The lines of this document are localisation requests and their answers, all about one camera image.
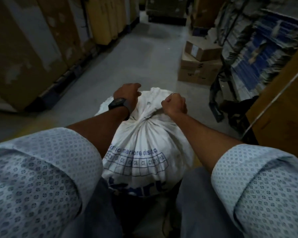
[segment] gray pants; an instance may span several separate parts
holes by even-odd
[[[101,179],[85,213],[67,227],[62,238],[82,237],[82,234],[85,238],[122,237],[111,204],[106,181]],[[196,168],[183,177],[176,206],[181,214],[181,238],[243,237],[226,213],[204,168]]]

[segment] white string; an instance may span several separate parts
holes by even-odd
[[[279,94],[277,94],[276,97],[274,97],[274,99],[266,106],[266,108],[256,117],[256,119],[251,123],[251,125],[245,130],[242,138],[251,129],[251,127],[256,123],[256,121],[266,112],[266,110],[279,98],[279,96],[282,95],[282,93],[290,86],[290,84],[292,84],[292,82],[294,82],[294,80],[296,80],[296,78],[298,78],[298,73],[290,80],[289,83],[287,83],[287,85],[279,92]]]

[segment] printed grid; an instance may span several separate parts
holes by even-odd
[[[156,175],[165,171],[169,166],[162,152],[153,157],[132,158],[108,151],[104,159],[108,161],[104,164],[104,169],[116,174],[134,177]]]

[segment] box label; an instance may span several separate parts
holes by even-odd
[[[192,49],[191,49],[191,55],[196,57],[196,55],[198,54],[198,50],[199,48],[195,45],[192,46]]]

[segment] white sack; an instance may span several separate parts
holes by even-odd
[[[193,150],[180,128],[163,113],[161,101],[171,91],[141,92],[129,120],[118,127],[103,159],[110,188],[136,196],[170,190],[193,165]],[[96,115],[108,111],[108,98]]]

